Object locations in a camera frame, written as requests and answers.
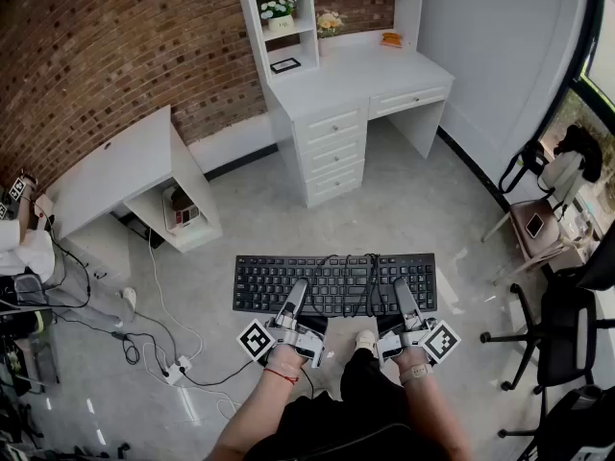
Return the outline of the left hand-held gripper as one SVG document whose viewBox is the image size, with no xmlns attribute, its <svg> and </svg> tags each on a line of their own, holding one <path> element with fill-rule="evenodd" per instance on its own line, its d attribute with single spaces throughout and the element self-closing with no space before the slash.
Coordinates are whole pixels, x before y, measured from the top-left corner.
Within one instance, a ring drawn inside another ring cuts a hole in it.
<svg viewBox="0 0 615 461">
<path fill-rule="evenodd" d="M 276 317 L 265 322 L 254 319 L 237 335 L 238 345 L 252 361 L 264 364 L 275 347 L 287 345 L 308 360 L 312 369 L 321 365 L 329 319 L 301 315 L 300 324 L 297 322 L 307 290 L 308 280 L 298 279 Z"/>
</svg>

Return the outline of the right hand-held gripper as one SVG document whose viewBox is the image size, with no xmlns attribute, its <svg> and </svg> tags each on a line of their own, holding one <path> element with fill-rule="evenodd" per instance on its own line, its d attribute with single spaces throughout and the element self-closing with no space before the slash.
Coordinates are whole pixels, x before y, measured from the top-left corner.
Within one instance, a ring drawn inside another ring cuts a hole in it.
<svg viewBox="0 0 615 461">
<path fill-rule="evenodd" d="M 402 315 L 377 317 L 377 353 L 380 363 L 383 365 L 387 359 L 400 355 L 410 347 L 422 349 L 431 365 L 442 363 L 459 345 L 460 337 L 445 321 L 429 318 L 424 322 L 404 279 L 395 280 L 394 291 Z"/>
</svg>

